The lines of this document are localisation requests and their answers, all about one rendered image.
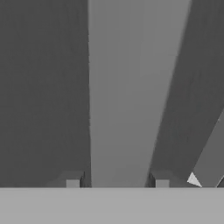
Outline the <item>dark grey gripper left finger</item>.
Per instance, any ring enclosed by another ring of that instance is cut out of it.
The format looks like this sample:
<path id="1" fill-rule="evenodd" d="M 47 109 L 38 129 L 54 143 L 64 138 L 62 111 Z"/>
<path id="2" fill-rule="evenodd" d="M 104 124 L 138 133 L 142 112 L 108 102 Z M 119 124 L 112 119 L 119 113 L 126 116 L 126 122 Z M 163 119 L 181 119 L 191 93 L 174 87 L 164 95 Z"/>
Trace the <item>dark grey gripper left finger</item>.
<path id="1" fill-rule="evenodd" d="M 46 183 L 47 187 L 90 187 L 89 171 L 63 171 Z"/>

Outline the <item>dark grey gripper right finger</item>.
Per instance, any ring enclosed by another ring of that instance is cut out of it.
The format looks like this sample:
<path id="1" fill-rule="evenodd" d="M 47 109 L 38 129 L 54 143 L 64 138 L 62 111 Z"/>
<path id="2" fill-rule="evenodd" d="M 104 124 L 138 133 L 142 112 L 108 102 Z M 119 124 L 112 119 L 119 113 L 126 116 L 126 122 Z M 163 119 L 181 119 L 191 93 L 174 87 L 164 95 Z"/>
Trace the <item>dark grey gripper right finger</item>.
<path id="1" fill-rule="evenodd" d="M 170 171 L 149 171 L 145 187 L 188 187 L 189 183 Z"/>

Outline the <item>dark grey fridge door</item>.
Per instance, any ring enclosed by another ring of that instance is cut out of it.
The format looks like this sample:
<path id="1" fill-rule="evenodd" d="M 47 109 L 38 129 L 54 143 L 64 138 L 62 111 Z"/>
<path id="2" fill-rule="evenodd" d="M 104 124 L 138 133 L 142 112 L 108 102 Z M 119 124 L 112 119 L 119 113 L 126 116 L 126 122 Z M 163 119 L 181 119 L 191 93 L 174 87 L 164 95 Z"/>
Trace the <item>dark grey fridge door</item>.
<path id="1" fill-rule="evenodd" d="M 0 187 L 91 184 L 88 0 L 0 0 Z"/>
<path id="2" fill-rule="evenodd" d="M 185 184 L 224 109 L 224 0 L 192 0 L 149 175 Z"/>

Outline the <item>grey cabinet panel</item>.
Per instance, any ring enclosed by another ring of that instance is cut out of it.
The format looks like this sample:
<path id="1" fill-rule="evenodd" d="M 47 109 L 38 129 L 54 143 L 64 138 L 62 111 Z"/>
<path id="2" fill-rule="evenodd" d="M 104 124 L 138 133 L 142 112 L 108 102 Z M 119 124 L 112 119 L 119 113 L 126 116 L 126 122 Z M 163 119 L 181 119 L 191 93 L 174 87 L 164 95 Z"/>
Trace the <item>grey cabinet panel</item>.
<path id="1" fill-rule="evenodd" d="M 224 182 L 224 111 L 199 156 L 190 181 L 199 187 L 219 187 Z"/>

